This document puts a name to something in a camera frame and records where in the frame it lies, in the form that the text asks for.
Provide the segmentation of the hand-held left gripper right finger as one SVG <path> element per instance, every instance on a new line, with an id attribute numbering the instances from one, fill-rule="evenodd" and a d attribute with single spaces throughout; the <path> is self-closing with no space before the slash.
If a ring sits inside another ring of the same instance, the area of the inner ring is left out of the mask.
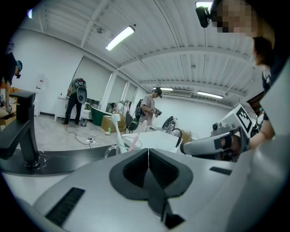
<path id="1" fill-rule="evenodd" d="M 150 232 L 227 232 L 233 163 L 149 150 Z"/>

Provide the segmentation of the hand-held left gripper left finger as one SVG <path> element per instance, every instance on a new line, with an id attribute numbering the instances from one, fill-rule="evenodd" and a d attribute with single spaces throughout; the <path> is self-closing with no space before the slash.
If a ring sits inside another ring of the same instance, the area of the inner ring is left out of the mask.
<path id="1" fill-rule="evenodd" d="M 43 216 L 72 188 L 83 190 L 62 229 L 69 232 L 161 232 L 163 224 L 147 201 L 126 199 L 109 180 L 110 170 L 134 155 L 146 152 L 140 149 L 88 163 L 45 191 L 33 204 Z"/>

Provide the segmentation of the person's right hand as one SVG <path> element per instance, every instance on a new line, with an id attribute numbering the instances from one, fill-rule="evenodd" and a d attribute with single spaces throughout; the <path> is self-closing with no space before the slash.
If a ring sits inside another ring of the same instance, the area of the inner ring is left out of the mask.
<path id="1" fill-rule="evenodd" d="M 240 149 L 241 149 L 241 138 L 237 135 L 232 135 L 231 136 L 231 150 L 232 150 L 232 155 L 237 156 L 240 154 Z"/>

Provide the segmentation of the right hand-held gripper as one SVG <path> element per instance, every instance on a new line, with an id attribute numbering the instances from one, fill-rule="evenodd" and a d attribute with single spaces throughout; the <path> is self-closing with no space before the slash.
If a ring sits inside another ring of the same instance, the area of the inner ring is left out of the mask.
<path id="1" fill-rule="evenodd" d="M 182 137 L 180 136 L 175 147 L 178 148 L 181 144 L 180 150 L 183 154 L 192 155 L 197 158 L 236 162 L 238 155 L 233 156 L 231 148 L 216 149 L 214 139 L 221 139 L 227 135 L 235 135 L 238 133 L 238 136 L 241 138 L 241 154 L 249 150 L 252 126 L 253 123 L 249 115 L 243 106 L 239 104 L 219 122 L 213 124 L 211 137 L 181 144 Z"/>

